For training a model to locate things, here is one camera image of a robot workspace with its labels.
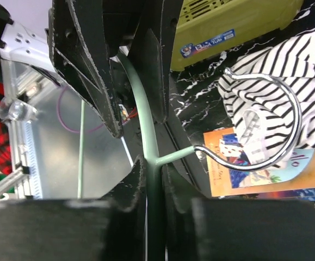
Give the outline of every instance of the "black and white striped cloth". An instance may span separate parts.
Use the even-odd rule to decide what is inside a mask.
[[[270,74],[287,83],[296,93],[303,114],[297,148],[315,148],[315,32],[240,57],[232,71]],[[293,121],[283,91],[264,80],[238,82],[226,75],[219,79],[218,90],[250,162],[262,162],[278,152]],[[290,156],[272,168],[285,167]]]

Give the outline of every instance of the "chrome hook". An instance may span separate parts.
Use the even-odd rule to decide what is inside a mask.
[[[288,96],[289,102],[292,105],[292,109],[293,109],[292,131],[290,135],[288,136],[288,138],[286,139],[286,142],[284,143],[282,148],[277,152],[276,155],[272,156],[268,160],[265,160],[263,162],[253,164],[250,166],[239,166],[239,165],[230,163],[226,160],[223,160],[214,152],[212,152],[209,148],[204,147],[204,146],[198,146],[198,145],[194,146],[194,150],[204,152],[213,160],[215,160],[217,163],[229,169],[238,170],[238,171],[258,171],[258,170],[267,169],[268,167],[279,162],[287,153],[289,153],[294,148],[294,146],[297,143],[297,140],[301,131],[301,125],[302,125],[302,112],[301,112],[301,107],[300,107],[298,98],[296,97],[295,93],[286,83],[284,83],[283,81],[281,81],[280,79],[274,76],[261,74],[261,73],[238,75],[238,74],[234,74],[229,68],[226,68],[224,73],[227,76],[231,77],[231,79],[233,80],[258,80],[259,79],[259,80],[266,80],[268,82],[271,82],[277,85]]]

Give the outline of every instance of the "purple cable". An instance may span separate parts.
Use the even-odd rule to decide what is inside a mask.
[[[75,129],[71,129],[69,128],[65,122],[63,121],[63,119],[61,118],[60,116],[60,103],[61,103],[61,99],[65,93],[65,91],[68,89],[68,87],[64,87],[63,90],[61,91],[59,97],[58,97],[58,101],[57,101],[57,118],[59,120],[59,123],[68,131],[68,132],[72,132],[72,133],[76,133],[76,134],[79,134],[80,131],[79,130],[75,130]],[[86,131],[86,134],[89,134],[89,133],[92,133],[92,132],[95,132],[96,130],[100,129],[101,127],[104,126],[104,123],[100,124],[99,126],[95,127],[94,129],[90,129],[88,131]]]

